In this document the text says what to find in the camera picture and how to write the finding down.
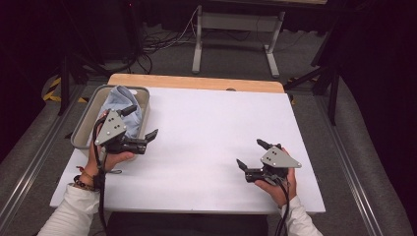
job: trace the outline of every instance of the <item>wooden table edge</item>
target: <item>wooden table edge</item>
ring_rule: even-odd
[[[280,82],[178,77],[156,75],[114,74],[107,83],[113,86],[156,87],[174,89],[212,89],[284,93]]]

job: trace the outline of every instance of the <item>table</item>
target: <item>table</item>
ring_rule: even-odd
[[[113,75],[110,85],[146,87],[146,131],[159,129],[146,154],[106,175],[105,207],[141,212],[270,214],[270,196],[248,184],[236,158],[262,167],[256,139],[282,143],[303,164],[298,194],[307,212],[326,211],[288,96],[277,82]],[[57,207],[86,156],[75,149],[55,191]]]

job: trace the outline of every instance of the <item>white sleeve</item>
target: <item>white sleeve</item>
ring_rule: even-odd
[[[89,227],[92,216],[97,212],[98,202],[99,193],[68,185],[64,200],[37,235],[89,235]]]
[[[281,216],[284,216],[287,205],[282,207]],[[313,224],[312,218],[307,214],[298,196],[289,202],[289,212],[286,218],[288,236],[323,236]]]

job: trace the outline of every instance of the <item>wire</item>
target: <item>wire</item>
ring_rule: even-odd
[[[282,189],[282,192],[284,193],[284,196],[287,202],[284,216],[281,218],[281,220],[279,220],[278,225],[276,226],[276,229],[275,229],[275,236],[280,236],[282,233],[282,228],[285,228],[285,231],[287,231],[285,221],[286,221],[286,218],[288,217],[288,212],[289,212],[289,197],[288,197],[289,183],[287,182],[287,189],[285,189],[284,186],[282,185],[281,180],[278,179],[278,181],[276,182],[279,185],[279,187]]]
[[[98,130],[98,126],[101,125],[102,123],[104,123],[105,119],[107,118],[107,115],[104,115],[103,117],[99,118],[95,124],[94,127],[92,129],[92,141],[94,142],[97,139],[97,130]],[[104,186],[105,186],[105,160],[106,157],[104,158],[103,162],[101,163],[100,159],[99,159],[99,155],[98,155],[98,147],[96,144],[93,144],[93,149],[94,149],[94,156],[95,156],[95,161],[97,162],[97,169],[98,169],[98,176],[96,178],[98,178],[99,184],[100,184],[100,198],[99,198],[99,205],[98,205],[98,214],[100,217],[100,221],[101,221],[101,225],[103,227],[104,232],[107,232],[107,224],[105,222],[105,218],[104,218]]]

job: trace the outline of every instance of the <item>person's right hand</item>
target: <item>person's right hand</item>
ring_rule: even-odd
[[[288,199],[291,201],[295,196],[297,196],[297,181],[295,180],[295,169],[294,168],[288,168],[288,175],[287,180],[289,187],[287,187],[287,183],[283,183],[283,186],[288,191]],[[282,206],[287,204],[287,200],[285,198],[284,192],[282,191],[281,187],[273,186],[269,183],[267,183],[264,180],[257,180],[255,181],[255,185],[266,191],[270,194],[273,201],[278,204],[279,208],[282,208]]]

